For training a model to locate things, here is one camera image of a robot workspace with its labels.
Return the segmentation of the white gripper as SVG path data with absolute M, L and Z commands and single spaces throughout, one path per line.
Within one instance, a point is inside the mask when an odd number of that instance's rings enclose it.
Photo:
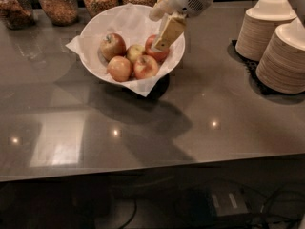
M 157 0 L 149 13 L 152 21 L 160 21 L 158 35 L 152 42 L 152 49 L 155 52 L 167 50 L 186 29 L 186 16 L 200 15 L 213 1 Z

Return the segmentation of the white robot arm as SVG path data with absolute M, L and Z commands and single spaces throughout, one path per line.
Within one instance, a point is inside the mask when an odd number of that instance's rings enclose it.
M 160 21 L 152 50 L 163 52 L 168 49 L 187 27 L 187 19 L 200 15 L 214 0 L 157 0 L 149 18 Z

